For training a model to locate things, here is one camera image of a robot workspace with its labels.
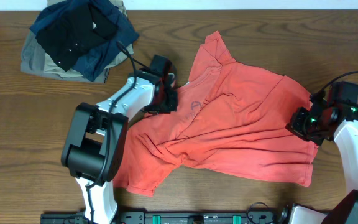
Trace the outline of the red orange t-shirt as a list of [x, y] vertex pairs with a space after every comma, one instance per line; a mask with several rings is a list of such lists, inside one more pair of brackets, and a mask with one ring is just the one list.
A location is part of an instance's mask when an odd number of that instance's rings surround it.
[[310, 185], [317, 145], [286, 128], [298, 108], [311, 106], [298, 82], [237, 62], [214, 32], [177, 93], [175, 112], [147, 115], [129, 128], [115, 187], [153, 196], [180, 166]]

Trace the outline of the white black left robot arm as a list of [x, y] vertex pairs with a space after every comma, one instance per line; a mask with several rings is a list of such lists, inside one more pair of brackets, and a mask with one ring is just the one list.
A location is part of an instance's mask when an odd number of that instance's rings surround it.
[[61, 223], [113, 223], [118, 210], [113, 178], [121, 165], [129, 121], [140, 111], [171, 113], [177, 107], [171, 71], [142, 68], [113, 96], [96, 105], [79, 104], [63, 146], [61, 163], [79, 184], [84, 212]]

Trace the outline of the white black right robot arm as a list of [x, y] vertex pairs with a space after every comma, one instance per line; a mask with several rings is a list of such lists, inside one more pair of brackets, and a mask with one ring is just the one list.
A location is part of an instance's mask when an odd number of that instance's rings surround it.
[[332, 141], [339, 149], [347, 195], [328, 213], [295, 205], [289, 222], [297, 223], [358, 223], [358, 107], [333, 104], [310, 109], [300, 107], [287, 125], [289, 131], [304, 141], [321, 145]]

